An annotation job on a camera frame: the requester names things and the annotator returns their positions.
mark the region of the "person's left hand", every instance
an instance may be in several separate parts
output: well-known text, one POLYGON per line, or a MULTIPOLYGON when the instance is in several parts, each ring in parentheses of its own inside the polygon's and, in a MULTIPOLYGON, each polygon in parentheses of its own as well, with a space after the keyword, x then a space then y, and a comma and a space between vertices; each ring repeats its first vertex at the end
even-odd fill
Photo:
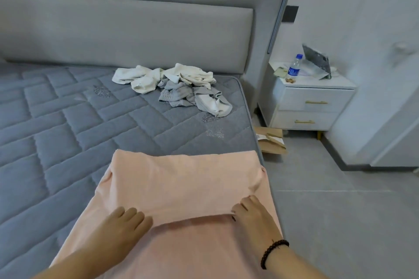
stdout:
POLYGON ((99 276, 118 265, 152 225, 153 219, 135 208, 114 210, 81 248, 91 263, 92 272, 99 276))

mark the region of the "headboard cushion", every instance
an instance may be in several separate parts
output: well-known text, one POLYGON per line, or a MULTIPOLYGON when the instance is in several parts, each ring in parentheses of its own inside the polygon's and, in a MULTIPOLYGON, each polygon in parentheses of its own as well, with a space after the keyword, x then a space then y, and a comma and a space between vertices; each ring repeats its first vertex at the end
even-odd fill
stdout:
POLYGON ((139 0, 0 0, 0 56, 243 73, 253 10, 139 0))

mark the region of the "pink cloth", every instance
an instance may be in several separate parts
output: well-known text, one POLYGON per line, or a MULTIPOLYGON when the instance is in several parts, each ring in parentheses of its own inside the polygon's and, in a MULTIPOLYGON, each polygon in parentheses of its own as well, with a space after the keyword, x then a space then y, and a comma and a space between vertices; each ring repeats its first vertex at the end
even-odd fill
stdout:
POLYGON ((115 208, 153 216, 153 229, 103 278, 265 278, 231 218, 255 194, 279 226, 268 177, 255 151, 152 157, 117 150, 94 197, 53 260, 77 250, 115 208))

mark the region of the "nightstand drawer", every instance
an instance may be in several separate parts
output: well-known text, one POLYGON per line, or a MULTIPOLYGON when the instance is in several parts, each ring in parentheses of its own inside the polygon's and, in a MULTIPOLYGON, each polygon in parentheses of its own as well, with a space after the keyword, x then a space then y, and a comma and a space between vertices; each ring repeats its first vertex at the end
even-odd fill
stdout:
POLYGON ((353 94, 352 89, 286 87, 278 109, 339 113, 353 94))
POLYGON ((339 113, 278 111, 271 127, 293 130, 329 130, 339 113))

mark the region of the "plastic bottle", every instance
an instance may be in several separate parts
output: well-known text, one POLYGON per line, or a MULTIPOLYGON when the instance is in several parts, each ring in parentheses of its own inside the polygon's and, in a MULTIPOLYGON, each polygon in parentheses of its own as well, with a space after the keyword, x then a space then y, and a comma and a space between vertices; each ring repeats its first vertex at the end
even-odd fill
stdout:
POLYGON ((300 72, 300 63, 302 59, 302 54, 297 54, 295 57, 294 63, 288 69, 288 73, 285 77, 285 80, 289 83, 295 83, 295 79, 298 76, 298 72, 300 72))

